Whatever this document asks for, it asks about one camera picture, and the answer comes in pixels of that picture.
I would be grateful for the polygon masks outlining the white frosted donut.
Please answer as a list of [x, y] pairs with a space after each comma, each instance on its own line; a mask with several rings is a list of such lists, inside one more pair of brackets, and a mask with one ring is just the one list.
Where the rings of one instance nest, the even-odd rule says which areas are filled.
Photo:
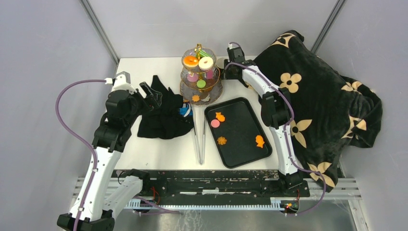
[[208, 71], [213, 68], [214, 60], [208, 56], [202, 57], [198, 62], [198, 66], [202, 71]]

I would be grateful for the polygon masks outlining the pink cake slice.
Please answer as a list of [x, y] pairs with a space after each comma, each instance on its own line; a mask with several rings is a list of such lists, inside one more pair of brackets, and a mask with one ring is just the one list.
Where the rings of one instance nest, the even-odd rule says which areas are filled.
[[214, 71], [209, 70], [208, 72], [205, 73], [205, 78], [206, 79], [213, 79], [214, 76]]

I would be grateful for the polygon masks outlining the green cake slice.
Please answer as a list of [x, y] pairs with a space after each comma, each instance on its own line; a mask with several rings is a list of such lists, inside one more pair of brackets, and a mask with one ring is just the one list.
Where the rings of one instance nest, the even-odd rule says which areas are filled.
[[205, 52], [202, 48], [196, 48], [195, 53], [196, 53], [196, 57], [199, 57], [199, 58], [209, 57], [209, 54]]

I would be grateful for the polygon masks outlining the brown madeleine bread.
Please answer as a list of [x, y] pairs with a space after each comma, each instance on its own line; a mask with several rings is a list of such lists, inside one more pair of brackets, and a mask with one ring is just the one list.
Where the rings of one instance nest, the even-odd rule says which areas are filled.
[[218, 84], [218, 81], [210, 81], [210, 80], [207, 80], [206, 81], [206, 86], [205, 86], [205, 89], [204, 89], [204, 91], [206, 91], [206, 92], [210, 92], [210, 91], [212, 91], [212, 89], [216, 86]]

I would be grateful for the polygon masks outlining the green round cookie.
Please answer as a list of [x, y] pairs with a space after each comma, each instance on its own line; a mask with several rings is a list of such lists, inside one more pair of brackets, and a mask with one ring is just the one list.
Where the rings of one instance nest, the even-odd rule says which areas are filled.
[[204, 88], [204, 87], [206, 86], [206, 81], [203, 80], [203, 79], [198, 80], [198, 81], [196, 82], [196, 86], [197, 86], [199, 89], [202, 89], [202, 88]]

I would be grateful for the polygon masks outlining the three-tier glass cake stand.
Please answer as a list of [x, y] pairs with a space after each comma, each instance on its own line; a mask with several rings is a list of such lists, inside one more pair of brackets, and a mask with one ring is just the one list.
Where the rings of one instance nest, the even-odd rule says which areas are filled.
[[214, 103], [222, 94], [221, 70], [215, 53], [198, 43], [181, 58], [180, 94], [193, 105]]

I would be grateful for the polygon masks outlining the orange frosted donut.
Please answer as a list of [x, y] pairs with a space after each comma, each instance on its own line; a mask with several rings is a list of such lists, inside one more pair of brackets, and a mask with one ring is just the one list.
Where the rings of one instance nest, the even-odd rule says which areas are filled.
[[182, 62], [186, 68], [195, 68], [199, 64], [199, 60], [195, 56], [192, 56], [192, 55], [185, 56]]

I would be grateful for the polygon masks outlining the brown round chocolate cookie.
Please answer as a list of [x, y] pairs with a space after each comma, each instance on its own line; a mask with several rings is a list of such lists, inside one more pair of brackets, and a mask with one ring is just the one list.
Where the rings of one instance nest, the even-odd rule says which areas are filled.
[[201, 101], [203, 103], [209, 103], [211, 101], [211, 96], [208, 94], [205, 98], [202, 98]]

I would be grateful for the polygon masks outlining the orange leaf cookie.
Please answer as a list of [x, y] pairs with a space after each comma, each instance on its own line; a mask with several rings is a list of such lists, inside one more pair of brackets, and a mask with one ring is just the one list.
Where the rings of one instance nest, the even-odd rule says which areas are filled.
[[193, 102], [199, 102], [201, 99], [200, 99], [200, 96], [199, 96], [199, 95], [193, 95], [191, 100], [192, 100]]

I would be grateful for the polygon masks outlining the metal serving tongs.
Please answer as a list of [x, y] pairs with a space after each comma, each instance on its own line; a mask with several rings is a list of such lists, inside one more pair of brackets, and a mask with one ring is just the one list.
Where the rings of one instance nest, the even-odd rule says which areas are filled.
[[200, 165], [205, 162], [205, 148], [206, 148], [206, 127], [207, 121], [204, 115], [204, 106], [192, 106], [194, 134], [195, 134], [195, 148], [197, 153], [197, 160]]

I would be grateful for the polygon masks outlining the black mug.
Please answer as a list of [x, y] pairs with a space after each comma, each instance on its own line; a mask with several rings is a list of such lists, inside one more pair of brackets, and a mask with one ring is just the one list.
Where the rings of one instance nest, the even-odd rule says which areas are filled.
[[224, 61], [227, 60], [227, 57], [221, 56], [218, 57], [216, 60], [216, 66], [217, 68], [222, 72], [224, 70]]

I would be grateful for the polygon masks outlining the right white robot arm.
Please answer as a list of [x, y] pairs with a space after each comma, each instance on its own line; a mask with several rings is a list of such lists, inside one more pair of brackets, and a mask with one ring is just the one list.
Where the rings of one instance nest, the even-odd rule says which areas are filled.
[[245, 58], [242, 48], [236, 43], [228, 45], [227, 53], [224, 77], [239, 80], [257, 92], [261, 104], [261, 119], [272, 133], [278, 155], [278, 191], [283, 196], [291, 196], [297, 191], [297, 186], [302, 184], [303, 178], [299, 173], [290, 136], [294, 111], [289, 91], [269, 80], [254, 61]]

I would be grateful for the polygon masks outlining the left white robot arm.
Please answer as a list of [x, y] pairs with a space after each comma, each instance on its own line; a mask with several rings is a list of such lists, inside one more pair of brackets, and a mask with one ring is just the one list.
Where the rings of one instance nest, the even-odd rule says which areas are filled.
[[106, 78], [103, 83], [111, 85], [112, 91], [93, 141], [85, 142], [91, 158], [84, 183], [70, 211], [57, 220], [58, 227], [66, 231], [111, 231], [128, 202], [137, 194], [147, 195], [152, 188], [148, 172], [132, 169], [110, 196], [105, 195], [133, 124], [140, 115], [158, 109], [163, 95], [145, 82], [140, 83], [140, 93], [127, 72]]

